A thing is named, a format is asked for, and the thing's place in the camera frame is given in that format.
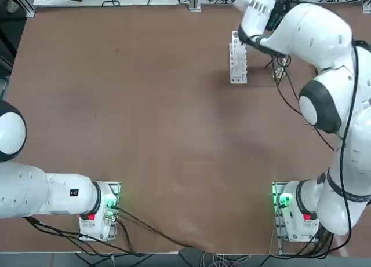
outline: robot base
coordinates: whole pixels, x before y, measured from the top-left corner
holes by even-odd
[[[120,196],[120,182],[97,181],[101,190],[101,202],[98,212],[88,219],[79,217],[80,233],[89,235],[101,241],[116,239],[118,210],[112,207],[118,206]],[[83,241],[94,241],[87,237],[80,237]]]
[[[279,198],[283,220],[289,241],[308,242],[318,231],[319,220],[303,215],[296,201],[298,181],[287,183]]]
[[[276,227],[276,230],[277,230],[277,240],[278,240],[279,254],[284,254],[285,253],[284,250],[283,250],[283,240],[290,240],[290,241],[296,241],[296,242],[297,241],[308,242],[311,239],[311,237],[309,237],[309,235],[310,234],[315,235],[317,230],[318,230],[318,227],[317,227],[317,229],[313,229],[313,231],[309,232],[310,234],[307,234],[307,235],[303,235],[303,234],[299,233],[298,231],[296,231],[294,229],[294,227],[295,227],[294,220],[290,216],[290,208],[291,207],[290,206],[287,206],[286,208],[280,208],[279,207],[279,206],[281,206],[281,200],[285,200],[285,197],[291,197],[290,202],[292,203],[293,194],[288,193],[289,188],[285,188],[287,186],[287,184],[288,184],[287,182],[273,182],[272,183],[272,195],[273,195],[274,211],[275,211],[275,227]]]

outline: metal bracket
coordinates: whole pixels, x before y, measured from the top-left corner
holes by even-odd
[[[371,0],[362,1],[363,13],[371,13]]]
[[[120,202],[120,191],[121,191],[121,182],[108,182],[106,181],[108,186],[112,189],[114,195],[117,198],[116,206],[119,207],[119,202]],[[111,223],[111,229],[110,229],[110,234],[108,234],[108,241],[109,240],[115,240],[117,235],[117,223],[112,222]]]
[[[191,0],[191,3],[188,5],[188,10],[192,12],[201,11],[201,5],[198,3],[198,0]]]
[[[35,16],[35,8],[30,0],[16,0],[19,5],[26,11],[27,18],[33,18]]]
[[[232,42],[230,43],[230,83],[247,84],[248,72],[246,70],[246,47],[238,38],[236,31],[232,32]]]
[[[277,230],[277,241],[278,241],[278,253],[283,254],[282,240],[288,240],[288,233],[285,227],[285,221],[283,220],[281,209],[279,208],[279,196],[285,189],[287,182],[273,182],[272,183],[272,195],[275,212],[275,226]]]
[[[281,65],[286,65],[287,59],[286,58],[278,58]],[[286,75],[286,71],[284,67],[279,66],[277,69],[273,68],[273,71],[275,74],[272,74],[272,77],[274,79],[274,76],[276,77],[277,80],[282,79]]]

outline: white stand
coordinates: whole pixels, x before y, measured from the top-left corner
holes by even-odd
[[[247,84],[247,73],[246,47],[239,40],[237,32],[233,31],[230,43],[230,83]]]

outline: metal frame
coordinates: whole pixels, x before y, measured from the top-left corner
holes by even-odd
[[[29,0],[16,0],[16,1],[26,11],[27,18],[32,18],[35,16],[35,8]]]
[[[363,13],[371,13],[371,0],[362,1]]]
[[[188,6],[190,11],[201,11],[201,5],[198,0],[191,0],[191,3]]]

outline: white object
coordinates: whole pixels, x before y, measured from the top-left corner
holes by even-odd
[[[0,152],[18,152],[26,140],[26,125],[20,115],[7,112],[0,116]]]
[[[282,216],[285,220],[285,227],[290,241],[308,242],[317,233],[319,220],[305,220],[300,212],[297,202],[295,201],[296,187],[298,181],[289,182],[284,190],[284,193],[289,193],[292,196],[289,207],[282,209]]]
[[[270,0],[236,0],[246,8],[239,32],[264,53],[296,55],[322,70],[300,95],[303,117],[312,125],[344,136],[355,83],[355,53],[350,26],[321,6],[301,3],[290,10],[271,36],[263,36]],[[343,157],[343,180],[347,192],[351,226],[371,199],[371,53],[357,47],[358,87]],[[292,196],[282,209],[289,240],[308,241],[318,221],[335,235],[348,233],[348,218],[340,183],[339,138],[326,175],[319,180],[291,181],[283,193]]]
[[[246,46],[238,39],[236,31],[232,32],[232,42],[230,43],[230,83],[247,83],[246,70]]]
[[[112,189],[105,182],[98,182],[101,190],[101,206],[98,212],[95,214],[93,220],[83,220],[79,217],[80,232],[85,235],[89,235],[94,238],[98,238],[102,241],[107,241],[110,234],[111,224],[115,221],[114,215],[110,214],[112,209],[109,208],[109,204],[117,203],[117,198],[113,194]],[[81,237],[84,241],[92,241],[91,238]]]
[[[302,96],[299,99],[299,107],[301,114],[310,125],[317,123],[317,111],[314,108],[312,101],[307,96]]]

